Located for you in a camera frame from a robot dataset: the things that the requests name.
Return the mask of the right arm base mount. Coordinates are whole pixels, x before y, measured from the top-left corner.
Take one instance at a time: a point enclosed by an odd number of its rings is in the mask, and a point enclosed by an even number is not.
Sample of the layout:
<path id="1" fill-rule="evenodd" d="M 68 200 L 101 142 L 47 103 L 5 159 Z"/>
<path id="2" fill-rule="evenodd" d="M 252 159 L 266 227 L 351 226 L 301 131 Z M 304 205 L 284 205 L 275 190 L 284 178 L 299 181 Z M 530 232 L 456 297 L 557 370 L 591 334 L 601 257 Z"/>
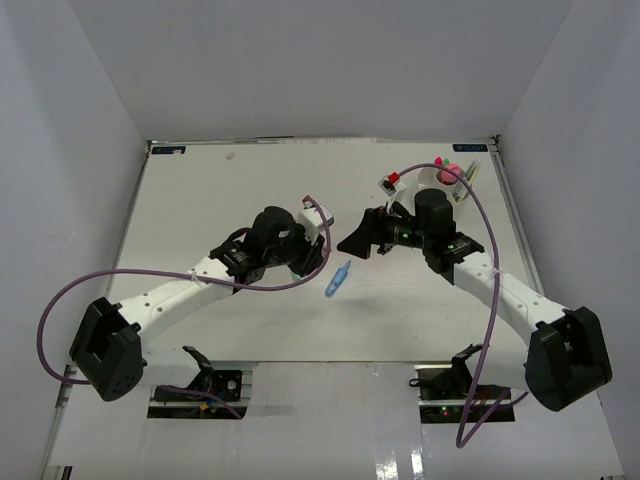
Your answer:
<path id="1" fill-rule="evenodd" d="M 452 357 L 452 363 L 444 367 L 435 365 L 415 367 L 414 378 L 408 386 L 417 390 L 420 420 L 422 424 L 454 424 L 462 419 L 463 407 L 472 382 L 472 373 L 466 361 L 481 351 L 481 345 L 470 345 Z M 503 387 L 479 383 L 472 397 L 468 421 L 475 423 L 498 399 Z M 487 422 L 515 422 L 511 392 Z"/>

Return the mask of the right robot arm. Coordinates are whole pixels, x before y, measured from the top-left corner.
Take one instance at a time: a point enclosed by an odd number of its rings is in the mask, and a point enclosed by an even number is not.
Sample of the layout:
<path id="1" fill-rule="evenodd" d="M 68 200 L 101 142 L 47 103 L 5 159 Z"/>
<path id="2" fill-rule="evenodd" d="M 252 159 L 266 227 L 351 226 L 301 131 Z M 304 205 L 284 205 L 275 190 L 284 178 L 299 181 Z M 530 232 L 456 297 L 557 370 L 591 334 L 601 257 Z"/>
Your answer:
<path id="1" fill-rule="evenodd" d="M 524 359 L 508 360 L 471 345 L 454 355 L 450 368 L 427 383 L 427 389 L 472 399 L 487 385 L 514 388 L 558 412 L 612 380 L 597 315 L 586 307 L 571 310 L 501 272 L 480 243 L 458 231 L 444 192 L 419 191 L 412 212 L 399 203 L 366 209 L 337 249 L 368 259 L 396 246 L 420 250 L 434 273 L 488 306 L 526 347 Z"/>

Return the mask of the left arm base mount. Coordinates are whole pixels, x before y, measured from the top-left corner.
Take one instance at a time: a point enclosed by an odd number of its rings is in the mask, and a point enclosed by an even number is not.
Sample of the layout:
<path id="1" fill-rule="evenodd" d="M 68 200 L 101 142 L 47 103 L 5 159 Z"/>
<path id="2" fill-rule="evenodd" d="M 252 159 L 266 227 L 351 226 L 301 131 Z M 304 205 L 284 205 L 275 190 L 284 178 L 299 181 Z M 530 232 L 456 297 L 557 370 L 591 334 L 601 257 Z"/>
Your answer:
<path id="1" fill-rule="evenodd" d="M 151 396 L 148 417 L 243 419 L 247 411 L 243 399 L 246 372 L 239 368 L 215 367 L 205 355 L 191 346 L 184 346 L 182 351 L 195 362 L 195 376 L 184 387 L 156 387 Z"/>

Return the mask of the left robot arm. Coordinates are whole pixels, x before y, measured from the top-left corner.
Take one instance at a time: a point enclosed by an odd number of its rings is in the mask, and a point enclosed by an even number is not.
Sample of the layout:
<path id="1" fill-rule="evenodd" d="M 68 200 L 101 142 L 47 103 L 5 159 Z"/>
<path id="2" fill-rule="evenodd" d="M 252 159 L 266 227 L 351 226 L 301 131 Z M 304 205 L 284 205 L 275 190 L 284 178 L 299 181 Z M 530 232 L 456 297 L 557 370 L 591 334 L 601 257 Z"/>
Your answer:
<path id="1" fill-rule="evenodd" d="M 199 399 L 212 393 L 215 368 L 196 348 L 158 349 L 155 340 L 178 322 L 241 290 L 259 290 L 270 268 L 304 281 L 326 262 L 332 213 L 307 201 L 297 215 L 268 206 L 188 272 L 116 303 L 102 297 L 85 312 L 70 355 L 105 402 L 139 385 L 176 388 Z"/>

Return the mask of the pink-lidded small jar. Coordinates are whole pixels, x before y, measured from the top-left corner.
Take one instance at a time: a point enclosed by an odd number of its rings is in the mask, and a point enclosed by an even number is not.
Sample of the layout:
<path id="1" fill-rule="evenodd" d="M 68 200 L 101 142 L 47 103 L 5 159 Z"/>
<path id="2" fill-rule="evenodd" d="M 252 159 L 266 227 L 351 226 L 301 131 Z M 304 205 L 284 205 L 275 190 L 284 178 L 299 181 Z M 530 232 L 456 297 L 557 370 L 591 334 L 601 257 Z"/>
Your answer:
<path id="1" fill-rule="evenodd" d="M 461 168 L 457 164 L 449 163 L 444 165 L 436 174 L 437 181 L 442 185 L 455 185 L 458 182 L 458 176 L 461 174 Z"/>

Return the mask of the blue highlighter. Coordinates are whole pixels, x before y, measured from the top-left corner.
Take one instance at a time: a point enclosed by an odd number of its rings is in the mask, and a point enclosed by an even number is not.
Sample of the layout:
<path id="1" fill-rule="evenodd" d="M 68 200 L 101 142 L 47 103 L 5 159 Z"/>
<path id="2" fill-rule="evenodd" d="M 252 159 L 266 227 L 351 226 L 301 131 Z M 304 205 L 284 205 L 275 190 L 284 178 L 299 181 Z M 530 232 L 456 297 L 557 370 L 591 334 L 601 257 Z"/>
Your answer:
<path id="1" fill-rule="evenodd" d="M 350 266 L 351 261 L 347 261 L 344 265 L 336 270 L 335 274 L 333 275 L 325 289 L 325 296 L 327 298 L 333 297 L 341 287 L 341 285 L 344 283 L 349 274 Z"/>

